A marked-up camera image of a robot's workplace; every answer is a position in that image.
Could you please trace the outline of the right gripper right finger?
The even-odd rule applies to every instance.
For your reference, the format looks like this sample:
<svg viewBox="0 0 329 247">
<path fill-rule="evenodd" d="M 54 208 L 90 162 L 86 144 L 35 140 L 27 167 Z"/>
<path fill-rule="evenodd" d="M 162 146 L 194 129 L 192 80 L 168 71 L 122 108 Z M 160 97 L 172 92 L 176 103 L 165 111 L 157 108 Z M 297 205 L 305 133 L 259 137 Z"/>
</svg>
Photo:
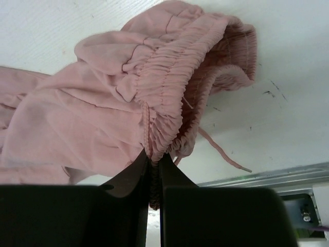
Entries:
<svg viewBox="0 0 329 247">
<path fill-rule="evenodd" d="M 159 162 L 162 246 L 297 246 L 281 198 L 267 188 L 199 187 Z"/>
</svg>

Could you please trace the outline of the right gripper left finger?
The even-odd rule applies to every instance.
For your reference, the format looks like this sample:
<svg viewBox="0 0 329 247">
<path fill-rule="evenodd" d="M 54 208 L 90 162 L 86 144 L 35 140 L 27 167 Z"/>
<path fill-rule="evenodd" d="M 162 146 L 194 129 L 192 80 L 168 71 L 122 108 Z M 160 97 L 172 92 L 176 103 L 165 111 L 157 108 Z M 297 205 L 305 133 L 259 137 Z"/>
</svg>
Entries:
<svg viewBox="0 0 329 247">
<path fill-rule="evenodd" d="M 1 186 L 1 246 L 145 246 L 149 159 L 100 186 Z"/>
</svg>

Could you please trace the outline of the pink trousers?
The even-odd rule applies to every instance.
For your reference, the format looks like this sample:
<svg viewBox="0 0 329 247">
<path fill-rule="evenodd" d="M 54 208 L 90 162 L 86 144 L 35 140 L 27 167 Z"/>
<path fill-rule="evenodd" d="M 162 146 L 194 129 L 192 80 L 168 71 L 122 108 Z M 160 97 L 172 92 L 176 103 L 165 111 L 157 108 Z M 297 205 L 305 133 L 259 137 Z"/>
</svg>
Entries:
<svg viewBox="0 0 329 247">
<path fill-rule="evenodd" d="M 1 68 L 1 183 L 76 184 L 114 177 L 140 152 L 189 156 L 208 97 L 250 86 L 257 34 L 238 17 L 165 1 L 121 30 L 90 36 L 54 75 Z"/>
</svg>

